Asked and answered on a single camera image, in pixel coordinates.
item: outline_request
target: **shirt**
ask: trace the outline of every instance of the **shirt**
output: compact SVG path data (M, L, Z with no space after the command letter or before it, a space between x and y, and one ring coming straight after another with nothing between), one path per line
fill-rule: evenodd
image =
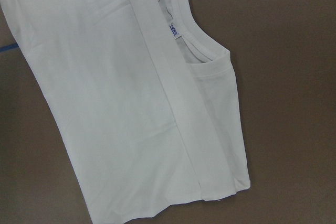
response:
M0 0L94 224L250 187L230 51L188 0Z

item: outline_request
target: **clothing label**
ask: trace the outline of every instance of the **clothing label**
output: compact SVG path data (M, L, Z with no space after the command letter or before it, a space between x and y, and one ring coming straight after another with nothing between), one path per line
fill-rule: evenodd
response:
M169 23L169 27L170 27L170 30L173 33L174 39L177 39L177 38L179 38L181 36L181 34L176 29L176 22L174 20L172 20Z

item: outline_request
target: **blue tape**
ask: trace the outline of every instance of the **blue tape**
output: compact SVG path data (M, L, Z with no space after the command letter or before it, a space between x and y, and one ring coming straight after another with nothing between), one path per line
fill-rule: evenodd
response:
M18 47L19 47L19 45L17 43L14 43L14 44L11 44L11 45L8 45L8 46L5 46L5 47L0 47L0 52L5 52L5 51L11 50L11 49L18 48Z

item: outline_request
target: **white fabric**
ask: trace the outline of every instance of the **white fabric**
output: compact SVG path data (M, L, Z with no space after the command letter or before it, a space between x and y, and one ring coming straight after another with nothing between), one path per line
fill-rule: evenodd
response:
M230 52L188 0L0 4L94 224L250 187Z

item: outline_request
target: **blue stripe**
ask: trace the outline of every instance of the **blue stripe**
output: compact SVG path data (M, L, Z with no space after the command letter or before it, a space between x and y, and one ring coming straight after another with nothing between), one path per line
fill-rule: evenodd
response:
M14 44L11 44L11 45L8 45L8 46L5 46L5 47L0 47L0 52L5 52L5 51L8 51L8 50L11 50L11 49L14 49L14 48L18 48L19 45L17 43L14 43Z

